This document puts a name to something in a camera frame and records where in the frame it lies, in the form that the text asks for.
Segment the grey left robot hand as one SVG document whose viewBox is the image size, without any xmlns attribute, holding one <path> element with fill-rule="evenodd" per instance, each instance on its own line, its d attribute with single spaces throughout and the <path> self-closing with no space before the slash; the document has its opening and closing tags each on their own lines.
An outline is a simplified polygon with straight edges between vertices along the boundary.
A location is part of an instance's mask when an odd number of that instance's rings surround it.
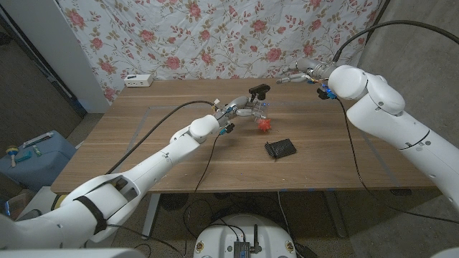
<svg viewBox="0 0 459 258">
<path fill-rule="evenodd" d="M 217 119 L 220 126 L 229 124 L 236 117 L 255 117 L 255 119 L 266 119 L 268 116 L 268 104 L 264 100 L 250 97 L 237 97 L 224 107 L 219 108 L 214 117 Z"/>
</svg>

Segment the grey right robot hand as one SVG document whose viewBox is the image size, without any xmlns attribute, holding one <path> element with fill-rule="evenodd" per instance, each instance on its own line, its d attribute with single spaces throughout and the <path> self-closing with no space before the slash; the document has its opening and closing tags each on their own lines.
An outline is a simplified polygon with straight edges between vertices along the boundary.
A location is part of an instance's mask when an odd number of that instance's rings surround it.
<svg viewBox="0 0 459 258">
<path fill-rule="evenodd" d="M 299 59 L 281 70 L 281 78 L 277 79 L 276 83 L 323 82 L 329 79 L 337 67 L 334 63 L 328 64 L 315 59 Z"/>
</svg>

